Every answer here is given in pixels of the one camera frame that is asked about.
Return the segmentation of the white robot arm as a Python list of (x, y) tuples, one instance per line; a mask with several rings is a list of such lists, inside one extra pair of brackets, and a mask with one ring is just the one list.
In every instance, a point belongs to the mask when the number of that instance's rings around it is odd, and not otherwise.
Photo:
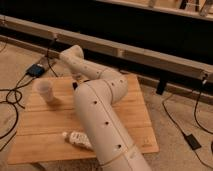
[(88, 78), (74, 90), (74, 107), (103, 171), (152, 171), (112, 107), (127, 94), (126, 77), (86, 60), (78, 45), (62, 51), (59, 59)]

